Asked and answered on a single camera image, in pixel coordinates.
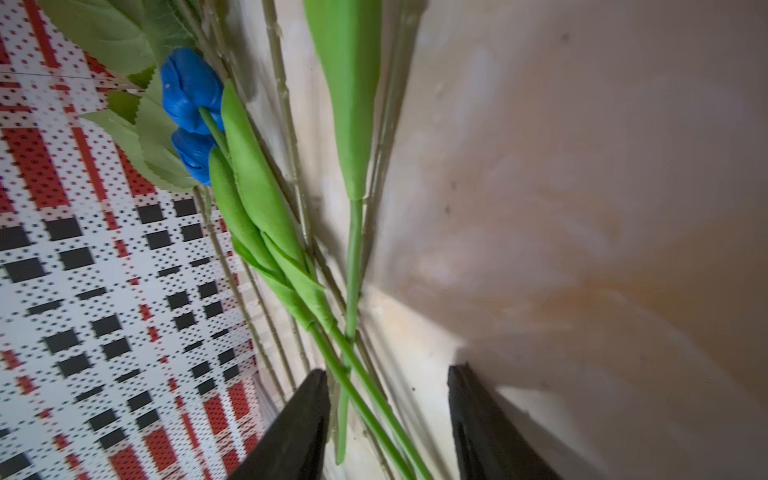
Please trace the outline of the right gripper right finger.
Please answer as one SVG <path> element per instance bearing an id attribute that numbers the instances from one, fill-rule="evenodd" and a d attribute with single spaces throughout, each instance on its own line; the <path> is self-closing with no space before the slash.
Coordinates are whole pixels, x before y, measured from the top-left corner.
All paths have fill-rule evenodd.
<path id="1" fill-rule="evenodd" d="M 448 403 L 462 479 L 558 479 L 469 365 L 448 369 Z"/>

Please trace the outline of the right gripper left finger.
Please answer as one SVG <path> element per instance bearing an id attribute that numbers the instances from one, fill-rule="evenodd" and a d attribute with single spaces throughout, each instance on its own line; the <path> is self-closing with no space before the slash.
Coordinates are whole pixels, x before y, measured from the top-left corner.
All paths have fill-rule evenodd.
<path id="1" fill-rule="evenodd" d="M 330 420 L 327 372 L 312 370 L 263 438 L 229 477 L 319 479 Z"/>

